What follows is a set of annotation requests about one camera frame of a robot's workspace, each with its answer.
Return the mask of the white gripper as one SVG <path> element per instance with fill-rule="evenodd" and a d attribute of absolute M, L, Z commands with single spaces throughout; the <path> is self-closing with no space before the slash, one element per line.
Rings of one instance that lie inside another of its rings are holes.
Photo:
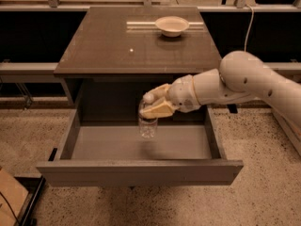
<path fill-rule="evenodd" d="M 176 107 L 182 113 L 188 113 L 200 109 L 201 104 L 194 89 L 193 76 L 188 74 L 176 79 L 171 86 L 164 84 L 150 91 L 154 104 L 142 103 L 139 108 L 139 115 L 145 119 L 157 119 L 170 117 L 176 111 Z"/>

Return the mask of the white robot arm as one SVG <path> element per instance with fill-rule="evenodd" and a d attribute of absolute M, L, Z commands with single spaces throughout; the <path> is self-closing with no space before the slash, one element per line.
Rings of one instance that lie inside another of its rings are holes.
<path fill-rule="evenodd" d="M 186 75 L 171 84 L 150 90 L 139 110 L 145 119 L 166 118 L 203 105 L 230 105 L 259 98 L 292 124 L 301 126 L 301 85 L 274 72 L 257 57 L 234 51 L 220 66 L 204 73 Z"/>

